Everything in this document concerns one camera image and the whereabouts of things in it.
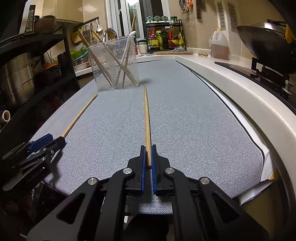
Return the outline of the white striped spoon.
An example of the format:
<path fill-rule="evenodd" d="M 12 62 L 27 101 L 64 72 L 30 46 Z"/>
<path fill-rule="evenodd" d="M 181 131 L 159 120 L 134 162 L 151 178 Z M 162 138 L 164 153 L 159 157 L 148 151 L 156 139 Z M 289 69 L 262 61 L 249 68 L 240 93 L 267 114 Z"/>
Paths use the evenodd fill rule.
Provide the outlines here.
<path fill-rule="evenodd" d="M 121 65 L 122 65 L 123 62 L 125 61 L 126 51 L 127 51 L 127 41 L 126 41 L 125 51 L 124 51 L 124 53 L 123 53 L 123 57 L 122 57 L 122 60 L 121 60 L 120 69 L 119 69 L 119 71 L 118 71 L 118 73 L 117 73 L 117 77 L 116 77 L 116 80 L 115 80 L 115 86 L 117 86 L 117 85 L 118 85 L 118 82 L 119 82 L 119 77 L 120 77 L 120 73 L 121 73 L 121 70 L 122 70 Z"/>

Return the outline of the chrome kitchen faucet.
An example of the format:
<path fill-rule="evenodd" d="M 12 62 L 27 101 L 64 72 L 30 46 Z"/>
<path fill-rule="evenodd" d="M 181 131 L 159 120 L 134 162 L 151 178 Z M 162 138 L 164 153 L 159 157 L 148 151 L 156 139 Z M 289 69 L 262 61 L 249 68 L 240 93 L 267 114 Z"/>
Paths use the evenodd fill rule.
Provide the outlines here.
<path fill-rule="evenodd" d="M 117 38 L 117 33 L 112 28 L 108 28 L 103 32 L 102 41 L 106 42 L 108 40 L 113 40 Z"/>

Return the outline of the hanging utensils rack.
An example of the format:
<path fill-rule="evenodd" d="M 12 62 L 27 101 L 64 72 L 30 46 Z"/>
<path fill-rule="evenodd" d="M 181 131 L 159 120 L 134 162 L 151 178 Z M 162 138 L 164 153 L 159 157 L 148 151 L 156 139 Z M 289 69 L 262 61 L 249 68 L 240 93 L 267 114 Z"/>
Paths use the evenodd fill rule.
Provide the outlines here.
<path fill-rule="evenodd" d="M 182 13 L 186 13 L 190 8 L 193 7 L 192 0 L 179 0 L 179 5 L 181 7 Z"/>

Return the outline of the black metal shelf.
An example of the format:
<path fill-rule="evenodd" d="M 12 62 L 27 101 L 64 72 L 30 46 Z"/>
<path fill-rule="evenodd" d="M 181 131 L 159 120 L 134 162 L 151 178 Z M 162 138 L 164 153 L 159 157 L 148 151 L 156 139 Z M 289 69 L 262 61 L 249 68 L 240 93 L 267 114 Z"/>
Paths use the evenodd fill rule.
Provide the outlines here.
<path fill-rule="evenodd" d="M 70 56 L 69 30 L 68 23 L 57 21 L 53 34 L 28 34 L 1 45 L 1 71 L 16 56 L 30 53 L 34 74 L 34 94 L 22 105 L 10 104 L 1 89 L 1 110 L 8 110 L 11 115 L 10 121 L 1 125 L 1 151 L 29 141 L 80 89 Z M 46 62 L 59 66 L 43 71 Z"/>

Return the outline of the grey fabric table mat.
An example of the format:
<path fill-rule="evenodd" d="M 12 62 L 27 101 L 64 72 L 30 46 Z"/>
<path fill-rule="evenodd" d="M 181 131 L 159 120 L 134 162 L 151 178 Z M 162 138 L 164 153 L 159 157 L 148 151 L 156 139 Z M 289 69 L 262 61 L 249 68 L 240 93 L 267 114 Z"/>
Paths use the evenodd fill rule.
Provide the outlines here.
<path fill-rule="evenodd" d="M 260 182 L 263 148 L 229 101 L 175 60 L 137 68 L 138 87 L 100 92 L 91 81 L 35 133 L 34 139 L 59 137 L 98 94 L 66 136 L 46 184 L 69 195 L 88 178 L 109 178 L 137 157 L 144 143 L 144 86 L 152 143 L 173 168 L 190 178 L 210 178 L 230 197 Z"/>

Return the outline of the large steel stockpot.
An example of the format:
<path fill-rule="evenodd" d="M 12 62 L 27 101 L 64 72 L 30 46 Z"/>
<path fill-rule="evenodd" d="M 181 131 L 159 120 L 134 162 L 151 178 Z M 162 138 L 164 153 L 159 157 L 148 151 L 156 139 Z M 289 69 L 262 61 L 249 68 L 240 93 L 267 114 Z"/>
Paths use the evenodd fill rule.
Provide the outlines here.
<path fill-rule="evenodd" d="M 30 53 L 10 60 L 2 69 L 1 89 L 12 105 L 26 103 L 34 94 L 33 62 Z"/>

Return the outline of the orange lidded pot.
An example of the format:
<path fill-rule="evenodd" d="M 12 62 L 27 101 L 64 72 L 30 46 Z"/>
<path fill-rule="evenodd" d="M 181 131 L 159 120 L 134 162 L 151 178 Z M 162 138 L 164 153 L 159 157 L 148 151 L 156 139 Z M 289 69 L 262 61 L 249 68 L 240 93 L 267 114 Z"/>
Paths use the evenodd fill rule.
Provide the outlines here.
<path fill-rule="evenodd" d="M 52 67 L 57 67 L 57 66 L 59 66 L 59 64 L 46 62 L 46 63 L 43 64 L 42 70 L 45 71 L 45 70 L 48 70 L 48 69 L 50 69 Z"/>

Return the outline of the clear plastic utensil holder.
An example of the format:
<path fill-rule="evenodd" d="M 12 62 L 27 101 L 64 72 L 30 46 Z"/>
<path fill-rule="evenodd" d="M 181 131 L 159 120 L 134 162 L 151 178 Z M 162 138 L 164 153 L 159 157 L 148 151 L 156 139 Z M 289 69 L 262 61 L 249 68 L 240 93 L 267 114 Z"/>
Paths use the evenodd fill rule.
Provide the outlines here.
<path fill-rule="evenodd" d="M 120 37 L 120 38 L 109 40 L 109 41 L 105 42 L 107 47 L 114 53 L 114 55 L 117 57 L 119 62 L 121 62 L 122 57 L 123 57 L 123 53 L 125 51 L 127 37 L 128 36 Z M 120 69 L 119 65 L 114 61 L 114 59 L 106 51 L 106 49 L 104 48 L 104 46 L 101 43 L 91 46 L 91 49 L 95 53 L 96 57 L 101 61 L 103 66 L 107 69 L 109 74 L 111 75 L 112 82 L 115 83 L 117 73 Z M 96 65 L 91 54 L 90 54 L 90 61 L 91 61 L 91 68 L 92 68 L 94 80 L 97 85 L 98 91 L 126 89 L 126 88 L 137 87 L 132 84 L 132 82 L 125 75 L 123 70 L 121 70 L 118 85 L 111 87 L 109 85 L 109 83 L 107 82 L 106 78 L 104 77 L 102 71 Z M 134 77 L 136 83 L 139 85 L 134 37 L 130 41 L 130 51 L 129 51 L 127 70 Z"/>

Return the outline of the green colander bowl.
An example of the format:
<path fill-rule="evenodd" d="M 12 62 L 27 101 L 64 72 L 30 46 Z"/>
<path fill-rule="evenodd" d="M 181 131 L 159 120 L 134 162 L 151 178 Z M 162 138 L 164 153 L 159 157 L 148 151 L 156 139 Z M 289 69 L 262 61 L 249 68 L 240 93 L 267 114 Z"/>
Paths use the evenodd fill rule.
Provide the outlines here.
<path fill-rule="evenodd" d="M 86 47 L 82 47 L 79 50 L 71 50 L 70 51 L 70 56 L 71 56 L 72 60 L 80 59 L 87 54 L 88 54 L 88 49 Z"/>

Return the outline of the round wooden cutting board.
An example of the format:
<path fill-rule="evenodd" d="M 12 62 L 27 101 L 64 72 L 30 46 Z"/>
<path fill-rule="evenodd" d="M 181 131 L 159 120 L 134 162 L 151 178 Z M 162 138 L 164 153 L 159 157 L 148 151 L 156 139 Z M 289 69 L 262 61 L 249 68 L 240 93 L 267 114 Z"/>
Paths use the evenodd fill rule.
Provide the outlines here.
<path fill-rule="evenodd" d="M 189 51 L 156 51 L 154 55 L 193 55 L 194 53 Z"/>

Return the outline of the white jar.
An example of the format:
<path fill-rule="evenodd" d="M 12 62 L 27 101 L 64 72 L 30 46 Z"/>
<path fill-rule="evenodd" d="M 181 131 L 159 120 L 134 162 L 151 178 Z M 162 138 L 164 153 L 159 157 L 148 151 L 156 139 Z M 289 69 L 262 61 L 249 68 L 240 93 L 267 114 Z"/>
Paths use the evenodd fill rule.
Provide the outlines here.
<path fill-rule="evenodd" d="M 148 44 L 146 41 L 138 42 L 138 48 L 140 54 L 147 54 L 148 53 Z"/>

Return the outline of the blue dish cloth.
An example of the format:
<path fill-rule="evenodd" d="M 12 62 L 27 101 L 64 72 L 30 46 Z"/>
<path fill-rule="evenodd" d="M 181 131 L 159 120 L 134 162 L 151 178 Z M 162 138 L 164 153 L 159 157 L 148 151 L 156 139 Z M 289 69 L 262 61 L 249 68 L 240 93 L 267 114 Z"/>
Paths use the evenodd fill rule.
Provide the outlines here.
<path fill-rule="evenodd" d="M 185 52 L 186 50 L 184 48 L 178 47 L 173 49 L 173 52 Z"/>

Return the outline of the black spice rack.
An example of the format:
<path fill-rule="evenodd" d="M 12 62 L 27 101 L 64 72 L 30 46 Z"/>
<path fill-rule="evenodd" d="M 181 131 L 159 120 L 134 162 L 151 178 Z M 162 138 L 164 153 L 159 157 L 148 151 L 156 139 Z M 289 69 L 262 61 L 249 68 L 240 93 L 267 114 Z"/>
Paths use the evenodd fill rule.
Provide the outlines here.
<path fill-rule="evenodd" d="M 186 50 L 183 23 L 177 16 L 148 16 L 145 27 L 149 53 L 178 47 Z"/>

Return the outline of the microwave oven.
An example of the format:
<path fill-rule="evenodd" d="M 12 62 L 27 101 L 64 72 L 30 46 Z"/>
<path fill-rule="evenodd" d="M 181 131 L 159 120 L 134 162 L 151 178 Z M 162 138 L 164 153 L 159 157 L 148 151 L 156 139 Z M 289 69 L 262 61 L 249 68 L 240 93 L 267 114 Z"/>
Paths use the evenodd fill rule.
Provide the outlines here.
<path fill-rule="evenodd" d="M 32 1 L 27 1 L 22 15 L 19 34 L 30 34 L 34 32 L 36 5 Z"/>

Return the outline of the dark glass bowl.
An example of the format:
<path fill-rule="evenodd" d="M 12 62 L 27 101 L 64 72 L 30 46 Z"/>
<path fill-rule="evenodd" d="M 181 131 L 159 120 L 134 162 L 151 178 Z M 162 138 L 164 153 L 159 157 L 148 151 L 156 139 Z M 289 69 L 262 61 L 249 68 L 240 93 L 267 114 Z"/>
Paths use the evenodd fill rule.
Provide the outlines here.
<path fill-rule="evenodd" d="M 34 33 L 38 35 L 53 34 L 55 32 L 56 17 L 43 16 L 35 20 Z"/>

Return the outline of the metal grater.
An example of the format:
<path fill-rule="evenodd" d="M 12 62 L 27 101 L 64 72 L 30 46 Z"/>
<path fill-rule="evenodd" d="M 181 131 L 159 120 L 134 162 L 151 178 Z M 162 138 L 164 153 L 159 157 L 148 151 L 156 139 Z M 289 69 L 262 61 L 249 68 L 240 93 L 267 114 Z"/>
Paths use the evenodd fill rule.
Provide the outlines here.
<path fill-rule="evenodd" d="M 90 44 L 91 42 L 91 30 L 89 25 L 84 25 L 82 27 L 83 36 L 86 39 L 86 41 Z"/>

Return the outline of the plastic jug of oil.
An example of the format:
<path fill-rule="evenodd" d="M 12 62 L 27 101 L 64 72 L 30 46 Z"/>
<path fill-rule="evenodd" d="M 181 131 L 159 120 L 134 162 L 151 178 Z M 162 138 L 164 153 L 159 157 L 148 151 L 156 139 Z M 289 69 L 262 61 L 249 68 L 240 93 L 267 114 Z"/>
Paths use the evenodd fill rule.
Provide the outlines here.
<path fill-rule="evenodd" d="M 229 60 L 229 43 L 220 28 L 209 38 L 209 46 L 212 58 Z"/>

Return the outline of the white hanging ladle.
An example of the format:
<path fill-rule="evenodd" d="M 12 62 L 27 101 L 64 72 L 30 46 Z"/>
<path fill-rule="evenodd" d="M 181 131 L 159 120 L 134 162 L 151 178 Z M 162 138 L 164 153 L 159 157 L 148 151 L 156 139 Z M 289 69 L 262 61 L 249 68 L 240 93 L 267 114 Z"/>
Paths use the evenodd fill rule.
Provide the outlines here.
<path fill-rule="evenodd" d="M 103 28 L 100 26 L 99 19 L 96 19 L 95 21 L 97 24 L 96 32 L 100 33 L 103 30 Z"/>

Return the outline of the window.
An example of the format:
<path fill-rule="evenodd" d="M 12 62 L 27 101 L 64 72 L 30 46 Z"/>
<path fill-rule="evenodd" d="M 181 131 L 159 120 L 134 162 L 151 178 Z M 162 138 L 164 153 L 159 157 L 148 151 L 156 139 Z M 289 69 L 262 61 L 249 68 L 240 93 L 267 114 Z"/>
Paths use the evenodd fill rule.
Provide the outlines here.
<path fill-rule="evenodd" d="M 170 17 L 168 1 L 105 1 L 107 27 L 119 37 L 136 30 L 138 39 L 147 38 L 147 17 Z"/>

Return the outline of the black gas stove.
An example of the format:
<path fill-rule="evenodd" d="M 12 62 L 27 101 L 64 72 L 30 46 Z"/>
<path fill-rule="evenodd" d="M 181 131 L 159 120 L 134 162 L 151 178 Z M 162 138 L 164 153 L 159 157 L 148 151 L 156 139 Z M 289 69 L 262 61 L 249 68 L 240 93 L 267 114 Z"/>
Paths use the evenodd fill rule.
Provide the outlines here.
<path fill-rule="evenodd" d="M 290 80 L 290 76 L 281 75 L 266 66 L 262 66 L 261 70 L 259 70 L 257 68 L 258 63 L 259 61 L 256 58 L 253 58 L 251 68 L 246 68 L 215 61 L 215 64 L 234 71 L 258 84 L 278 98 L 295 114 L 295 91 L 292 90 L 294 83 Z"/>

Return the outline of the hanging black cleaver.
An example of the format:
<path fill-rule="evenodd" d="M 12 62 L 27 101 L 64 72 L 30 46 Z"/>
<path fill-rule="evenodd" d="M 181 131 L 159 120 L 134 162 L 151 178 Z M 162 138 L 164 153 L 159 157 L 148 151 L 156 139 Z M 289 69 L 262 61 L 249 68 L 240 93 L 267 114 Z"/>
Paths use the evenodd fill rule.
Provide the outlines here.
<path fill-rule="evenodd" d="M 203 8 L 202 0 L 196 0 L 197 19 L 201 19 L 201 9 Z"/>

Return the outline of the black wok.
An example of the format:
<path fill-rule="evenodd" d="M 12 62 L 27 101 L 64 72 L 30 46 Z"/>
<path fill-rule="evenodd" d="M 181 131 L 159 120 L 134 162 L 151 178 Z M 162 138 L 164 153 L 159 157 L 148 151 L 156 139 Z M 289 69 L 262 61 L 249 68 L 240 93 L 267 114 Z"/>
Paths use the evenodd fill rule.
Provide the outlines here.
<path fill-rule="evenodd" d="M 286 30 L 286 22 L 270 19 L 236 27 L 243 44 L 262 64 L 283 74 L 295 74 L 295 37 L 289 43 Z"/>

